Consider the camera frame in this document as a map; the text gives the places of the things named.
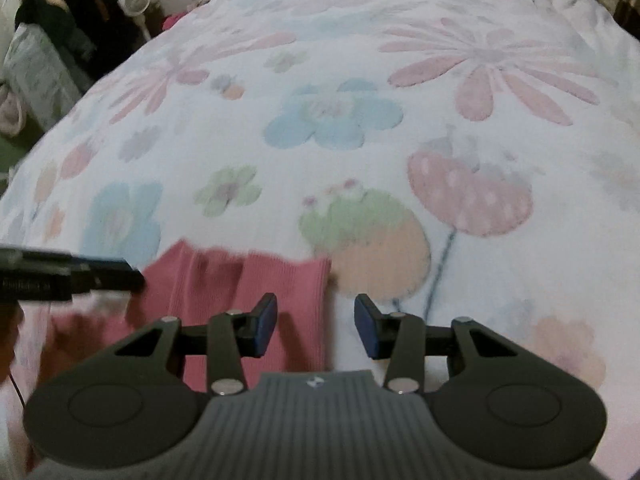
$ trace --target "bed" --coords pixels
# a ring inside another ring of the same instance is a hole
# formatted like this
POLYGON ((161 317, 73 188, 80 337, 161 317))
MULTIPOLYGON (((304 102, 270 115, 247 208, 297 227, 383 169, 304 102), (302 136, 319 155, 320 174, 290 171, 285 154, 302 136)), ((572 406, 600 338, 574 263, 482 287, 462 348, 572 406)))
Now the bed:
MULTIPOLYGON (((596 0, 212 0, 37 144, 1 240, 138 267, 181 238, 328 255, 329 367, 383 374, 358 292, 472 316, 597 389, 594 463, 623 480, 640 467, 639 103, 640 44, 596 0)), ((28 394, 49 309, 24 309, 28 394)), ((446 367, 427 366, 436 388, 446 367)))

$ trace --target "metal screw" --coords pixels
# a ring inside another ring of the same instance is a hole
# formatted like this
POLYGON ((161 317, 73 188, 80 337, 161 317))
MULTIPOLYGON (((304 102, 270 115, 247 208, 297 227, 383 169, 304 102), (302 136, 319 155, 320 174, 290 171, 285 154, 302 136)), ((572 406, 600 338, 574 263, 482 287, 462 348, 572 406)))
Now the metal screw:
POLYGON ((211 389, 220 396, 229 396, 239 394, 244 390, 244 385, 237 379, 218 379, 211 385, 211 389))
POLYGON ((398 377, 391 379, 386 387, 396 394, 412 394, 420 389, 420 384, 409 377, 398 377))

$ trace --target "green flower pattern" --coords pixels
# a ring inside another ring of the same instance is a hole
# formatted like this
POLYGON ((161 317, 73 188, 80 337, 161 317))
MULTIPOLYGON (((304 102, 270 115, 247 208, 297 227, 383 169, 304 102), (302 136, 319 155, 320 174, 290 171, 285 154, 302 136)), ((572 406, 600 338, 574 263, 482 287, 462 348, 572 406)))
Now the green flower pattern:
POLYGON ((208 218, 222 215, 229 204, 251 205, 262 192, 260 186, 251 184, 255 173, 253 166, 223 168, 214 173, 209 183, 195 193, 195 203, 204 206, 203 214, 208 218))

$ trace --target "blue flower pattern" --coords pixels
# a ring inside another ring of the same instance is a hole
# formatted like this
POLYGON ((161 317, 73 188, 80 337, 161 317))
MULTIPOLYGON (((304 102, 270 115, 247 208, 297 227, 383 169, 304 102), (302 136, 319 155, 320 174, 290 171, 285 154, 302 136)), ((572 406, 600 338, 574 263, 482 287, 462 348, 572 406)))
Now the blue flower pattern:
POLYGON ((280 27, 295 33, 298 41, 325 41, 345 38, 353 34, 369 34, 403 12, 418 4, 396 4, 358 10, 347 14, 322 13, 314 18, 289 18, 280 27))
POLYGON ((354 150, 367 130, 389 130, 402 121, 396 102, 376 96, 376 86, 349 79, 337 91, 303 86, 288 99, 283 113, 264 130, 268 145, 281 150, 304 144, 311 137, 329 150, 354 150))
POLYGON ((26 171, 18 171, 11 184, 2 196, 2 216, 9 216, 23 201, 26 195, 26 171))
POLYGON ((24 239, 26 236, 26 229, 24 226, 24 213, 18 213, 7 230, 2 242, 11 246, 24 245, 24 239))
POLYGON ((150 263, 160 245, 160 225, 152 216, 162 196, 154 182, 137 187, 114 182, 94 197, 82 236, 82 254, 123 258, 133 267, 150 263))

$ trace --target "gray gripper base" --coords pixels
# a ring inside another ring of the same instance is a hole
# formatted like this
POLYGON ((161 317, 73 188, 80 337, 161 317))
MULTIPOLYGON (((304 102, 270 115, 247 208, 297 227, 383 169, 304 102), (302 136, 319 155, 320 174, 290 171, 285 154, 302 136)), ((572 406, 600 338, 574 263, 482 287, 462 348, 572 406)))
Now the gray gripper base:
POLYGON ((605 480, 587 460, 539 472, 482 462, 443 435, 420 397, 383 390, 368 371, 265 374, 250 392, 212 400, 155 459, 100 471, 45 461, 28 479, 605 480))

